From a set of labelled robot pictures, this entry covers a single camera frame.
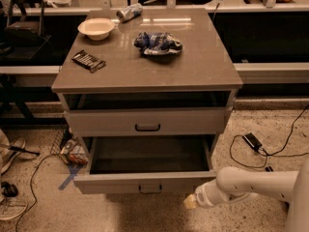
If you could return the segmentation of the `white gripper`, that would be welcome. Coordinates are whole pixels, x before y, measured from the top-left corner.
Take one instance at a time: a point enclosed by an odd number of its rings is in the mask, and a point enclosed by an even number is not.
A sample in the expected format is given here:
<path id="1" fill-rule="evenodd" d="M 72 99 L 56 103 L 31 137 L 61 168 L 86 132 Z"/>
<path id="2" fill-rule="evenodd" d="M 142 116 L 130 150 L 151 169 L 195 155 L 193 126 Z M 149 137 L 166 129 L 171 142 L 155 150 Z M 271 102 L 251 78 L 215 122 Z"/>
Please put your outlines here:
<path id="1" fill-rule="evenodd" d="M 183 204 L 186 209 L 191 210 L 196 209 L 198 204 L 202 208 L 210 208 L 225 201 L 226 193 L 217 186 L 215 180 L 211 180 L 195 189 L 195 195 L 189 194 Z"/>

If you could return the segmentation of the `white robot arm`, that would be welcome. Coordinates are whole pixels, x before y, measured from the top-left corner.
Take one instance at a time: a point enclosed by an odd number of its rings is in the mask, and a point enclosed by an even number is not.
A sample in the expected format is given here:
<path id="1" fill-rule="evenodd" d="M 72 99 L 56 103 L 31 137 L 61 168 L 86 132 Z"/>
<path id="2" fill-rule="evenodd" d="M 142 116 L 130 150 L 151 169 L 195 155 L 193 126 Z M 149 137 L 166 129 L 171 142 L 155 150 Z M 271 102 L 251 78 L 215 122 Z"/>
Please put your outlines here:
<path id="1" fill-rule="evenodd" d="M 254 172 L 221 168 L 214 180 L 203 183 L 183 204 L 186 209 L 234 203 L 255 193 L 290 204 L 285 232 L 309 232 L 309 161 L 297 171 Z"/>

